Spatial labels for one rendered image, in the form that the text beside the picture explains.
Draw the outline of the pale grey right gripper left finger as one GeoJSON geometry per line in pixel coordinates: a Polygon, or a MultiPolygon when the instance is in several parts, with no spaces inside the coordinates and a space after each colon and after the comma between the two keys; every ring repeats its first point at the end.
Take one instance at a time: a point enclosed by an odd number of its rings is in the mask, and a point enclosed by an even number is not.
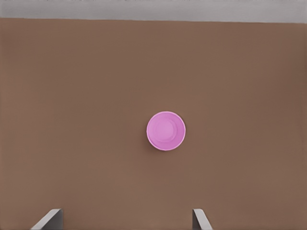
{"type": "Polygon", "coordinates": [[[50,210],[30,230],[63,230],[63,210],[50,210]]]}

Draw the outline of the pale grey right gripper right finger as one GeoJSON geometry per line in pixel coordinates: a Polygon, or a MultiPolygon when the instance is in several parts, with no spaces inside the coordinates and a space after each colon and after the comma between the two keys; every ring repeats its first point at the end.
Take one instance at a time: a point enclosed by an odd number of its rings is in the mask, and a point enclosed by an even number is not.
{"type": "Polygon", "coordinates": [[[204,211],[200,208],[192,210],[192,229],[193,230],[213,230],[204,211]]]}

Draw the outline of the pink bowl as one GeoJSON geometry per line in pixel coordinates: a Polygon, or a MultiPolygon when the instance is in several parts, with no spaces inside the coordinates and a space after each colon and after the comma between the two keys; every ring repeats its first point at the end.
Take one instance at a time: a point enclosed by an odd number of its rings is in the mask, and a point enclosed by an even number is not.
{"type": "Polygon", "coordinates": [[[183,143],[186,136],[186,125],[178,114],[161,111],[154,114],[148,121],[146,135],[154,148],[171,151],[183,143]]]}

